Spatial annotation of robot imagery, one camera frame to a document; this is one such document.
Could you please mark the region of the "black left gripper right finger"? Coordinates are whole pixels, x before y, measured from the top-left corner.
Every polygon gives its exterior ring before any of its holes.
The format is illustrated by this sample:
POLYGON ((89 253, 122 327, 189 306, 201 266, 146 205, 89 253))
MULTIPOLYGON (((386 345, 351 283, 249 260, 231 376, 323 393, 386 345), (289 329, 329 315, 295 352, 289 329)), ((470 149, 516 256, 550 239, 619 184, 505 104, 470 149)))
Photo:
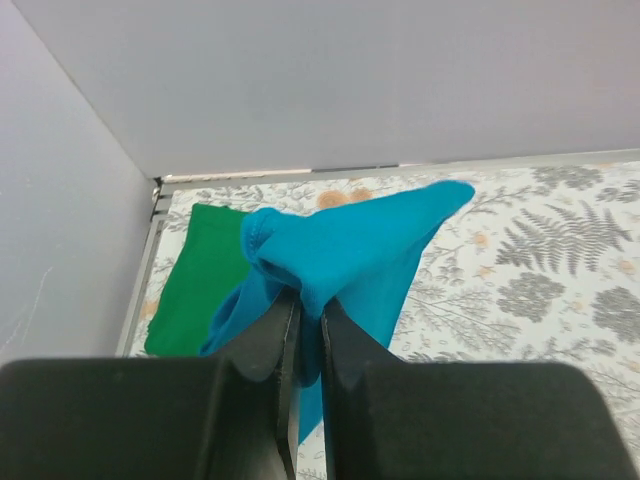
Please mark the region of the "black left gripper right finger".
POLYGON ((557 362, 406 362, 338 302, 322 319, 331 479, 624 479, 604 399, 557 362))

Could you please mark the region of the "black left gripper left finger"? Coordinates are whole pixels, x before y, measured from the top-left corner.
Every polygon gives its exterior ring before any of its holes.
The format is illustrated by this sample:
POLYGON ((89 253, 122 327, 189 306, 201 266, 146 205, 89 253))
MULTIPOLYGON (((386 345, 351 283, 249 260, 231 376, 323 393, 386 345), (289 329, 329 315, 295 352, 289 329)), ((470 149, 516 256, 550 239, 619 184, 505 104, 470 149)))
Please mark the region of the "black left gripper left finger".
POLYGON ((301 306, 282 294, 205 357, 28 359, 1 370, 5 479, 291 479, 301 306))

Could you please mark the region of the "blue t shirt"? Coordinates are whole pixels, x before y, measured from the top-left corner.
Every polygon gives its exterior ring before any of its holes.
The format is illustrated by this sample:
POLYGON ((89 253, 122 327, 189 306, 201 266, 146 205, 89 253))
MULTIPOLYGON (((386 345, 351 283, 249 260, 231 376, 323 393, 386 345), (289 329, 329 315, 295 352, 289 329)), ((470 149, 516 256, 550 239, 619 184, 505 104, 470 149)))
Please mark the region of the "blue t shirt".
POLYGON ((319 322, 325 306, 337 299, 388 347, 423 251, 474 194, 472 185, 447 180, 310 216, 272 208, 249 214, 240 235, 249 272, 215 312, 202 355, 248 328, 282 288, 296 290, 304 308, 298 437, 306 439, 322 420, 319 322))

